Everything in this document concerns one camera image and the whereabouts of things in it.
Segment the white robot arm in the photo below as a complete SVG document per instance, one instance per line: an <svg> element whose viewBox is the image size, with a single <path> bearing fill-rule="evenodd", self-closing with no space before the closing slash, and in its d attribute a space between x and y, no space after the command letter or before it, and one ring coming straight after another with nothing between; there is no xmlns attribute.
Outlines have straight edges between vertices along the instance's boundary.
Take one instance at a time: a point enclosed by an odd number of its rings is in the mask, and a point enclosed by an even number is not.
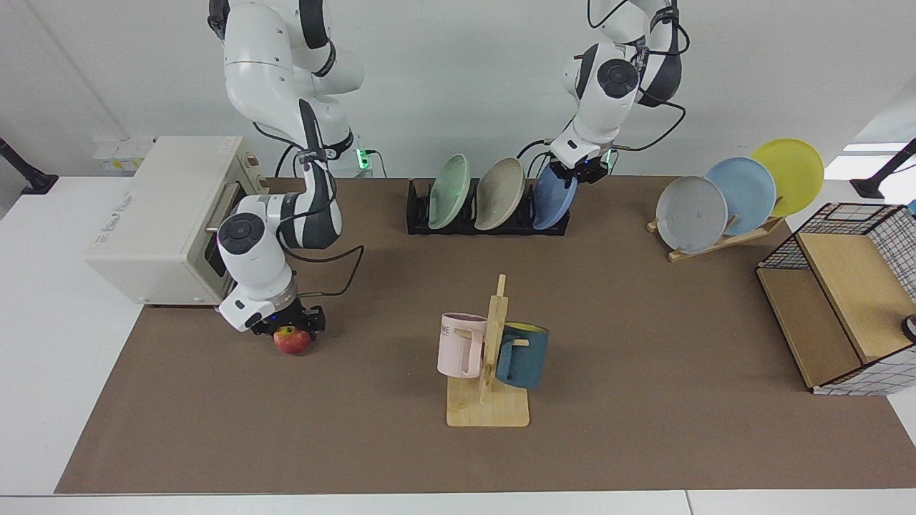
<svg viewBox="0 0 916 515"><path fill-rule="evenodd" d="M605 0L610 12L593 24L611 42L596 43L567 62L563 84L578 112L551 142L551 169L569 180L595 182L606 175L600 158L612 146L633 103L667 102L681 82L676 0Z"/></svg>
<svg viewBox="0 0 916 515"><path fill-rule="evenodd" d="M323 330L321 308L306 310L297 298L283 249L326 248L342 231L329 162L352 145L353 135L340 105L318 95L358 88L363 72L352 54L338 52L328 38L323 4L238 1L230 14L227 2L211 1L208 21L224 40L230 101L299 147L294 166L305 180L305 193L245 197L220 226L220 255L237 285L219 311L238 331L272 334L284 325L312 334ZM325 147L322 136L329 132L343 139Z"/></svg>
<svg viewBox="0 0 916 515"><path fill-rule="evenodd" d="M208 22L224 41L226 92L235 109L310 148L298 107L305 100L331 170L359 170L346 113L327 95L359 89L363 64L334 46L324 0L211 0L210 13Z"/></svg>

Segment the apple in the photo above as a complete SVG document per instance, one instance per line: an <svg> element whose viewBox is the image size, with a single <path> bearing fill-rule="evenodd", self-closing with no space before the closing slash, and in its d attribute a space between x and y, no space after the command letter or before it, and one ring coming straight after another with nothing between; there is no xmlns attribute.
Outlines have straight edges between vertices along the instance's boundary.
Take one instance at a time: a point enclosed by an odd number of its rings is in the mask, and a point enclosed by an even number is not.
<svg viewBox="0 0 916 515"><path fill-rule="evenodd" d="M311 334L298 327L285 325L274 332L274 344L285 354L301 354L311 344Z"/></svg>

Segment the wooden plate stand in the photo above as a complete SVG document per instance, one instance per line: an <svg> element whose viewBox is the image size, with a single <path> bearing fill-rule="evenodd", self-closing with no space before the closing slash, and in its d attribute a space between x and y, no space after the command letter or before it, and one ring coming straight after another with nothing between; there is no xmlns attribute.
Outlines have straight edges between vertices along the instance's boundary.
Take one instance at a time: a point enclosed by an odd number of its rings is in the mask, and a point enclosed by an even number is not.
<svg viewBox="0 0 916 515"><path fill-rule="evenodd" d="M776 205L779 205L781 200L782 200L782 197L779 197L778 199L776 199ZM728 228L731 227L732 224L734 224L737 219L738 219L738 215L733 214L732 217L728 220L728 224L725 226L725 230L728 230ZM687 253L682 252L680 248L675 249L668 253L668 260L671 263L677 263L678 261L683 261L688 258L702 256L703 254L709 254L710 252L715 252L716 250L722 250L723 248L733 247L735 245L746 243L748 241L762 238L764 236L769 236L773 232L773 230L776 229L776 227L779 226L780 222L782 222L783 220L785 220L784 217L771 216L770 218L767 219L766 222L763 223L763 225L761 225L760 227L758 227L757 229L754 229L753 231L749 233L745 233L740 236L721 236L719 237L719 241L715 242L715 245L707 248L703 252L697 252L695 254L687 254ZM649 232L651 233L659 232L659 219L656 218L655 220L652 220L651 222L649 222L646 225L646 229L649 230Z"/></svg>

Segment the pink mug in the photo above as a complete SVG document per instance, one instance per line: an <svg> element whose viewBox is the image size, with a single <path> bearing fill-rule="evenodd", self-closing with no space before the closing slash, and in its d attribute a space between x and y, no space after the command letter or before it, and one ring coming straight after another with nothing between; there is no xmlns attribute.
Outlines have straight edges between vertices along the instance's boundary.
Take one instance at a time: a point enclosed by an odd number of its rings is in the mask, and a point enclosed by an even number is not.
<svg viewBox="0 0 916 515"><path fill-rule="evenodd" d="M453 378L480 376L486 318L475 314L447 312L439 331L439 371Z"/></svg>

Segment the power outlet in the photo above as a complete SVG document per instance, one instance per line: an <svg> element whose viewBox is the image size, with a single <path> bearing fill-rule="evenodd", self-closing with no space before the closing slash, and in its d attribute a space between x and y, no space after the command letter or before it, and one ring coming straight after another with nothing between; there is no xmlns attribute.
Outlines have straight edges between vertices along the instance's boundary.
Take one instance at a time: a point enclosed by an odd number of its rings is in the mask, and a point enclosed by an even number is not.
<svg viewBox="0 0 916 515"><path fill-rule="evenodd" d="M123 141L96 141L93 154L102 171L108 173L134 173L143 164L156 142L152 137L132 137Z"/></svg>

